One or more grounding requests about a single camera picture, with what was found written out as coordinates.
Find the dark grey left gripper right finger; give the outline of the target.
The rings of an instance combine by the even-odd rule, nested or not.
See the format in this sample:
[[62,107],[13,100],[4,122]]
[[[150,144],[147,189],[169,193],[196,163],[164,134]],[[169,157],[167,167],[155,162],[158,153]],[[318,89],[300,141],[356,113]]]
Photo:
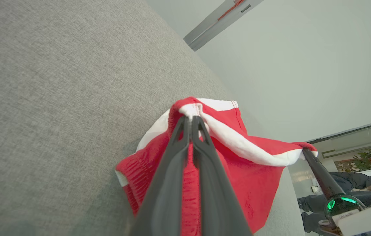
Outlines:
[[199,170],[203,236],[251,236],[240,203],[205,123],[192,118],[191,140]]

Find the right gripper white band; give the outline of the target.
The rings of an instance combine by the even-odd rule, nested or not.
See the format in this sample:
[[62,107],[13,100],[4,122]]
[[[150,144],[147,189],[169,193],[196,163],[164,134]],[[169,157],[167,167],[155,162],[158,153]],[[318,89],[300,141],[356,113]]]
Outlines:
[[302,153],[324,196],[331,199],[325,207],[327,219],[318,222],[320,230],[335,236],[371,236],[371,207],[346,195],[312,151],[304,148]]

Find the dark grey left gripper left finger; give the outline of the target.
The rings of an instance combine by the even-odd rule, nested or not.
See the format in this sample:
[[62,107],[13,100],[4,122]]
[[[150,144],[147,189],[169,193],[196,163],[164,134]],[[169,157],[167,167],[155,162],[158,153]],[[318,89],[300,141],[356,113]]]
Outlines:
[[189,119],[183,116],[177,122],[146,192],[131,236],[181,235],[182,189],[189,144]]

